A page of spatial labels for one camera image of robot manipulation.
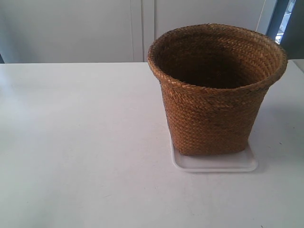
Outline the brown woven wicker basket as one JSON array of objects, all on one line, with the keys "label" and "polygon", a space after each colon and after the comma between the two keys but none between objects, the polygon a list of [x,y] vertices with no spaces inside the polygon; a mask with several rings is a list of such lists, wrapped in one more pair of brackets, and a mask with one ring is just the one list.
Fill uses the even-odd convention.
[{"label": "brown woven wicker basket", "polygon": [[222,24],[168,31],[150,46],[171,140],[182,155],[245,150],[269,88],[287,56],[266,35]]}]

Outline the white rectangular plastic tray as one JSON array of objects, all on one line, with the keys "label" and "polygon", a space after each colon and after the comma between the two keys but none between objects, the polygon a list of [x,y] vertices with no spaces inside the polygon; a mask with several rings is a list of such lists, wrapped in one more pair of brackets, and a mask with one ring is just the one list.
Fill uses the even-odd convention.
[{"label": "white rectangular plastic tray", "polygon": [[258,160],[250,146],[234,154],[212,156],[185,156],[171,143],[171,156],[174,166],[189,173],[243,173],[252,172],[258,167]]}]

